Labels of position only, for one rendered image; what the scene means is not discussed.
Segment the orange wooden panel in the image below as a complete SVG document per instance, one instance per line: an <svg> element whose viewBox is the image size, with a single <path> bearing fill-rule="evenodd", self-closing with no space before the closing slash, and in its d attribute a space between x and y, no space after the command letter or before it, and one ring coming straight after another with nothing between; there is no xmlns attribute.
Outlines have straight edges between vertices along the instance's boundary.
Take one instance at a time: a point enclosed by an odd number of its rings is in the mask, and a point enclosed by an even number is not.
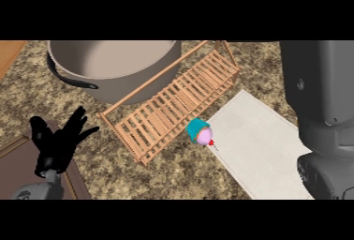
<svg viewBox="0 0 354 240"><path fill-rule="evenodd" d="M0 80L9 71L26 43L26 40L0 40Z"/></svg>

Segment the brown wooden board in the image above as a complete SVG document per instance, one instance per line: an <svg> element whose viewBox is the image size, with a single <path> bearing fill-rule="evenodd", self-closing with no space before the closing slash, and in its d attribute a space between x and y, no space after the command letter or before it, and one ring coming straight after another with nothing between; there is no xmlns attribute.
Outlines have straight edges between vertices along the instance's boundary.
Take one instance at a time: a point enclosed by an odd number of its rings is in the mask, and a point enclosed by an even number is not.
<svg viewBox="0 0 354 240"><path fill-rule="evenodd" d="M41 183L45 178L34 174L38 150L28 129L0 147L0 199L11 199L14 191L25 185ZM60 174L63 200L88 200L91 198L75 161L70 160L66 172Z"/></svg>

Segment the wooden tiered shelf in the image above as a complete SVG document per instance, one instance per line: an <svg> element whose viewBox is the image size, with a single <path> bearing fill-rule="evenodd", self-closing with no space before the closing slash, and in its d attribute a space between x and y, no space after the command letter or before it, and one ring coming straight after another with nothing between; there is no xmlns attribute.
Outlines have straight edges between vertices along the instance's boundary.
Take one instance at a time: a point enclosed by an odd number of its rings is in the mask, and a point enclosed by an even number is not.
<svg viewBox="0 0 354 240"><path fill-rule="evenodd" d="M119 108L140 91L158 80L177 64L208 44L203 40L150 80L101 113L99 118L113 130L132 160L147 165L169 142L186 129L188 121L200 115L214 101L233 87L239 73L233 52L225 40L217 41L214 50L199 59L169 85L128 114L118 124L106 115Z"/></svg>

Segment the pink cupcake with teal wrapper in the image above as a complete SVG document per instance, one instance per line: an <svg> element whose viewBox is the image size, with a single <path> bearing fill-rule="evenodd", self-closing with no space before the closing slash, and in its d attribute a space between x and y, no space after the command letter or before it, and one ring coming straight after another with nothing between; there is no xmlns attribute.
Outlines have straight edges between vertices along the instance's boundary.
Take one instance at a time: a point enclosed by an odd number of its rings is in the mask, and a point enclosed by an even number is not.
<svg viewBox="0 0 354 240"><path fill-rule="evenodd" d="M199 118L193 118L187 123L186 132L193 143L202 146L214 145L211 125Z"/></svg>

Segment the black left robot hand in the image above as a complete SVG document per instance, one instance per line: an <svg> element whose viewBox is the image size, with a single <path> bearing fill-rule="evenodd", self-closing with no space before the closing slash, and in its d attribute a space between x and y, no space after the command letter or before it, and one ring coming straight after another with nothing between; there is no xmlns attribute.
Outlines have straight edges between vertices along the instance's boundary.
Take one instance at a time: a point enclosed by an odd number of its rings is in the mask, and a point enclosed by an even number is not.
<svg viewBox="0 0 354 240"><path fill-rule="evenodd" d="M54 170L57 174L66 171L78 144L100 129L91 127L82 130L85 121L87 116L82 107L76 108L63 128L56 132L51 132L40 116L31 118L32 143L38 149L34 174L38 177L44 178L48 170Z"/></svg>

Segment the white placemat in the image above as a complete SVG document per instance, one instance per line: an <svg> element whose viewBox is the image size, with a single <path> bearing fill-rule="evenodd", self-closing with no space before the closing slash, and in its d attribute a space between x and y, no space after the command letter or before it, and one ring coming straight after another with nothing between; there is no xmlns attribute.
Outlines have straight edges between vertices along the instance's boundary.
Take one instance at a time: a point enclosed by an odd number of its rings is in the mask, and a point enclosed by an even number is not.
<svg viewBox="0 0 354 240"><path fill-rule="evenodd" d="M255 200L308 200L298 157L309 150L298 127L245 91L208 120L209 148L233 179Z"/></svg>

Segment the large grey pot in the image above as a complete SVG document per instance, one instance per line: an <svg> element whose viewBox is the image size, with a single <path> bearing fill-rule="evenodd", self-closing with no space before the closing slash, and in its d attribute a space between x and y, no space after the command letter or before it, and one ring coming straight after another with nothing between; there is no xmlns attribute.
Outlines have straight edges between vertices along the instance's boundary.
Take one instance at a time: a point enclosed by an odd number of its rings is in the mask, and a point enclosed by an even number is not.
<svg viewBox="0 0 354 240"><path fill-rule="evenodd" d="M115 104L181 56L180 40L50 40L54 76Z"/></svg>

